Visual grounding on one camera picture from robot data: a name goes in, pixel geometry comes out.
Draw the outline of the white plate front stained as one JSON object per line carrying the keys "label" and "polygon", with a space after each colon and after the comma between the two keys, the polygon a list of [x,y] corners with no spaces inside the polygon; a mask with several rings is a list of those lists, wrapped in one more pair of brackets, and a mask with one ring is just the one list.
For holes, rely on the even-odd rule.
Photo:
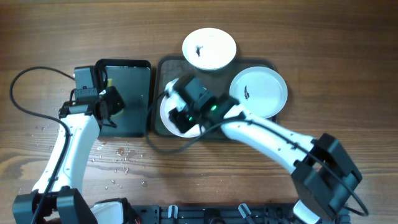
{"label": "white plate front stained", "polygon": [[162,99],[159,109],[160,117],[164,126],[172,134],[182,138],[194,138],[203,133],[205,131],[205,128],[200,127],[199,124],[196,124],[186,133],[181,133],[176,127],[176,125],[174,125],[173,122],[170,120],[171,116],[169,115],[169,113],[173,109],[177,109],[178,112],[181,112],[183,108],[187,105],[186,102],[184,102],[181,99],[181,97],[177,94],[177,92],[174,90],[174,85],[177,81],[178,78],[175,78],[174,80],[168,82],[168,84],[166,84],[165,86],[164,89],[165,96]]}

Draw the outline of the green yellow sponge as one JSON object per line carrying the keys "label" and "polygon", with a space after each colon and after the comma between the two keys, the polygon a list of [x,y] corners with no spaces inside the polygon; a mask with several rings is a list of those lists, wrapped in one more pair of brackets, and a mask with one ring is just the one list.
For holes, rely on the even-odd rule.
{"label": "green yellow sponge", "polygon": [[107,87],[110,87],[113,84],[113,79],[109,78],[107,82]]}

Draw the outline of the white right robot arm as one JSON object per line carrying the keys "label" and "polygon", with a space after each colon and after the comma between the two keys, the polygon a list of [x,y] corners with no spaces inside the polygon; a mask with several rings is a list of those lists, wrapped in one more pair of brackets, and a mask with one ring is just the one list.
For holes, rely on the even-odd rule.
{"label": "white right robot arm", "polygon": [[220,129],[228,138],[253,147],[281,165],[291,176],[298,194],[293,213],[304,223],[335,220],[347,209],[350,197],[361,216],[369,214],[354,190],[363,177],[339,140],[325,133],[316,139],[289,129],[247,110],[236,98],[216,96],[192,75],[176,78],[165,87],[175,103],[169,118],[181,133],[195,125],[204,127],[196,140]]}

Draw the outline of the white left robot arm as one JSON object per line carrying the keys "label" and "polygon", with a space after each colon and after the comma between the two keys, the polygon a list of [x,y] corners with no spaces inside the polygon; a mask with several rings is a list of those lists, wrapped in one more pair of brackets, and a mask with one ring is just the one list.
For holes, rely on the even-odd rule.
{"label": "white left robot arm", "polygon": [[75,98],[64,102],[55,121],[60,130],[45,171],[31,193],[18,195],[12,206],[17,223],[45,223],[58,212],[61,223],[124,223],[121,199],[89,207],[81,195],[90,150],[101,128],[115,128],[111,116],[124,108],[108,75],[95,66],[77,67]]}

